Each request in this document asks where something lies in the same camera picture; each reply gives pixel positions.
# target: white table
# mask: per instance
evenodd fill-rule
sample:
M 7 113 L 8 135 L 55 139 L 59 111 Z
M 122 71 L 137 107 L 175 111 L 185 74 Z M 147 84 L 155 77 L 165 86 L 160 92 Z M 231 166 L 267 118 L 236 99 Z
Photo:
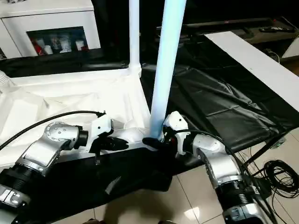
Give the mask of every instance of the white table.
M 230 31 L 206 37 L 299 112 L 298 76 Z

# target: white cabinet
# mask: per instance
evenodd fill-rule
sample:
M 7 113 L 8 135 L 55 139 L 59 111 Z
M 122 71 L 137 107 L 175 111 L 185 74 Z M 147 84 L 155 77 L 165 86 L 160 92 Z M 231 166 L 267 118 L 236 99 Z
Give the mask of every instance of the white cabinet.
M 0 54 L 4 54 L 6 58 L 21 57 L 14 41 L 6 30 L 2 20 L 0 19 Z
M 100 48 L 90 0 L 0 0 L 0 18 L 0 48 L 8 58 Z

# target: metal frame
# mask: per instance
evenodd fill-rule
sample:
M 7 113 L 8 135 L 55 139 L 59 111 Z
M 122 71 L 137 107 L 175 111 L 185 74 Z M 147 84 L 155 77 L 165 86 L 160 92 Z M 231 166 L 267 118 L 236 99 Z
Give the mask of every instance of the metal frame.
M 253 156 L 251 156 L 246 162 L 244 162 L 244 165 L 248 166 L 249 164 L 253 163 L 257 158 L 259 158 L 261 155 L 263 155 L 265 152 L 267 152 L 278 140 L 280 140 L 286 134 L 287 133 L 284 132 L 284 133 L 272 138 L 264 147 L 262 147 Z

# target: glass cabinet door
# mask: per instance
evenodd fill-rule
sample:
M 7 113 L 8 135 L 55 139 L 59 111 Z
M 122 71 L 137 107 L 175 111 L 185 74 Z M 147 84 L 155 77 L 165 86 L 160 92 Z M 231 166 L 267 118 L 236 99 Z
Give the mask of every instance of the glass cabinet door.
M 26 33 L 39 56 L 88 49 L 83 27 L 35 30 Z

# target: black cloth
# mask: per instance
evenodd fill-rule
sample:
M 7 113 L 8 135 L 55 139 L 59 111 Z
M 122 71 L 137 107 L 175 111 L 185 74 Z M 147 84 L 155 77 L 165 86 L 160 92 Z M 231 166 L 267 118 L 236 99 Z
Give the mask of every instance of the black cloth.
M 150 107 L 157 47 L 147 46 L 141 56 L 141 83 Z M 10 77 L 24 77 L 127 65 L 113 53 L 107 56 L 96 49 L 8 59 L 0 61 L 0 70 Z M 204 36 L 178 49 L 167 113 L 175 110 L 188 118 L 190 128 L 218 134 L 235 151 L 299 126 L 295 109 Z M 166 191 L 173 175 L 202 164 L 190 155 L 175 157 L 175 152 L 144 148 L 104 155 L 100 160 L 100 165 L 95 165 L 94 158 L 56 164 L 20 215 L 50 223 L 138 189 Z M 114 187 L 107 190 L 114 180 Z
M 149 108 L 155 72 L 155 64 L 142 65 Z M 185 115 L 190 127 L 219 135 L 234 151 L 299 126 L 293 107 L 204 36 L 178 49 L 167 113 L 172 111 Z

